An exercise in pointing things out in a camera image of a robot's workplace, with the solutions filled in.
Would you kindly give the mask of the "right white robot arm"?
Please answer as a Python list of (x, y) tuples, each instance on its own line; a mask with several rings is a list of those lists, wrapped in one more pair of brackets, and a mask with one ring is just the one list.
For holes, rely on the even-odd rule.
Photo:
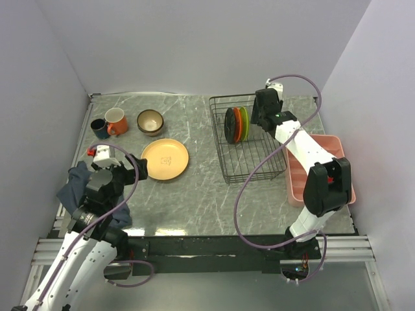
[(255, 92), (251, 123), (260, 126), (284, 146), (305, 170), (304, 208), (288, 228), (290, 238), (284, 242), (285, 253), (298, 258), (307, 249), (326, 221), (352, 199), (351, 165), (324, 150), (289, 111), (275, 89)]

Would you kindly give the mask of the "orange mug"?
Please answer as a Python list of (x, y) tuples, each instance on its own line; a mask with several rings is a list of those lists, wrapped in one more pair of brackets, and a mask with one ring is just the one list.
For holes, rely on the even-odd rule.
[(121, 108), (111, 108), (104, 119), (108, 124), (107, 132), (109, 135), (122, 135), (128, 131), (128, 123), (125, 112)]

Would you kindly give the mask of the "black plate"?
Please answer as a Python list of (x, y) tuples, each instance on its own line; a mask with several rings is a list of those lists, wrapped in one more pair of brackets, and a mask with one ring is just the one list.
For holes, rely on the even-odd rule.
[(232, 108), (226, 110), (224, 117), (224, 136), (228, 144), (234, 144), (235, 139), (236, 120)]

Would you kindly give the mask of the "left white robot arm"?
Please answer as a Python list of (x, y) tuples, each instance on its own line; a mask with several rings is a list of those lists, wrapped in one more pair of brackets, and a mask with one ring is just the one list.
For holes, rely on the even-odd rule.
[(104, 277), (113, 260), (131, 254), (128, 235), (111, 225), (113, 214), (126, 205), (127, 185), (148, 178), (147, 160), (126, 154), (127, 169), (104, 145), (89, 150), (93, 171), (77, 187), (70, 179), (61, 189), (62, 203), (76, 203), (60, 250), (36, 291), (14, 310), (76, 310), (88, 286)]

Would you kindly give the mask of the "dark brown patterned bowl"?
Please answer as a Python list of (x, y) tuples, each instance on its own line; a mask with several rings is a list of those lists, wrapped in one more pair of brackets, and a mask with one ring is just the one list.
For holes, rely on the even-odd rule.
[(153, 109), (143, 110), (137, 116), (138, 129), (147, 136), (155, 137), (159, 135), (164, 126), (162, 114)]

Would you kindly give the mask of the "dark blue mug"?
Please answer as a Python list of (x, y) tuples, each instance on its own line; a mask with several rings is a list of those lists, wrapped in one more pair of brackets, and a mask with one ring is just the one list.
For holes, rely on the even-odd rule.
[(90, 128), (100, 140), (108, 139), (110, 137), (110, 134), (108, 133), (108, 123), (105, 119), (93, 120), (90, 124)]

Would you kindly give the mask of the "beige plate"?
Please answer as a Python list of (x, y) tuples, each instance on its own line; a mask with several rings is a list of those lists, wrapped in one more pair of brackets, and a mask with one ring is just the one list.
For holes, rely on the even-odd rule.
[(187, 148), (174, 139), (158, 139), (150, 143), (141, 158), (147, 160), (148, 176), (160, 181), (178, 177), (189, 164)]

